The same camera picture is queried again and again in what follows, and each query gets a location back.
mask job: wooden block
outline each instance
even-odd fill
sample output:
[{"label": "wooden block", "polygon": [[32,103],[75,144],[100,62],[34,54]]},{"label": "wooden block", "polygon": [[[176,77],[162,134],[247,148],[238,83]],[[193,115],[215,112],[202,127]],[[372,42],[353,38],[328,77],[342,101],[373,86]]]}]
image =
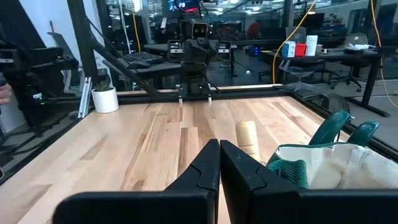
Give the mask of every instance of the wooden block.
[{"label": "wooden block", "polygon": [[257,139],[256,124],[254,121],[238,122],[235,124],[236,139],[238,147],[250,155],[253,159],[260,161],[259,141]]}]

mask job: person's hand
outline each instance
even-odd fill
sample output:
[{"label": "person's hand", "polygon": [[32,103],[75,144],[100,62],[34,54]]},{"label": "person's hand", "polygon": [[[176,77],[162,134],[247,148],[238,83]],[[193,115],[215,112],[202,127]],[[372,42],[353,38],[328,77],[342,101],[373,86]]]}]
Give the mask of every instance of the person's hand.
[{"label": "person's hand", "polygon": [[4,86],[0,86],[0,105],[6,105],[11,101],[11,94],[12,91],[10,85],[5,84]]}]

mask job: white container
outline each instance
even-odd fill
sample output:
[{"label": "white container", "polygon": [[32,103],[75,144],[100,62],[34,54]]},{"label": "white container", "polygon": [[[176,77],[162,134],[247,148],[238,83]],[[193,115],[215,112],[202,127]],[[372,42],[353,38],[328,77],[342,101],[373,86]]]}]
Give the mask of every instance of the white container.
[{"label": "white container", "polygon": [[315,56],[315,52],[317,51],[318,36],[308,35],[305,39],[305,44],[307,45],[307,48],[305,49],[305,56]]},{"label": "white container", "polygon": [[118,96],[115,87],[108,91],[92,90],[95,110],[98,113],[110,113],[119,108]]},{"label": "white container", "polygon": [[288,40],[282,46],[282,56],[284,57],[294,57],[294,52],[296,49],[296,43],[294,41]]}]

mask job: wooden table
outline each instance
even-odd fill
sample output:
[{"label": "wooden table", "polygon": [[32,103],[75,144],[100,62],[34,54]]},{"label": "wooden table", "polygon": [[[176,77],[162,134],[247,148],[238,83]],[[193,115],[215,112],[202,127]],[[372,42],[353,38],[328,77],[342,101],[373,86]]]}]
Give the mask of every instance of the wooden table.
[{"label": "wooden table", "polygon": [[[264,162],[279,144],[308,143],[323,121],[288,96],[92,112],[0,186],[0,223],[49,223],[55,206],[77,192],[163,190],[209,139],[236,144],[235,123],[249,120]],[[229,223],[222,188],[218,220]]]}]

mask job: teal handle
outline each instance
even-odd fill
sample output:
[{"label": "teal handle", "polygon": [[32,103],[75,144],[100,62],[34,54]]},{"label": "teal handle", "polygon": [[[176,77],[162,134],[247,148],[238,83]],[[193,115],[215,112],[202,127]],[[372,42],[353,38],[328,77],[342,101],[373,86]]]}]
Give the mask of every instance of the teal handle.
[{"label": "teal handle", "polygon": [[347,142],[359,146],[368,146],[373,134],[379,127],[379,123],[368,121],[359,125],[348,138]]},{"label": "teal handle", "polygon": [[313,135],[309,145],[326,144],[335,140],[336,135],[350,119],[347,111],[339,110],[326,119]]}]

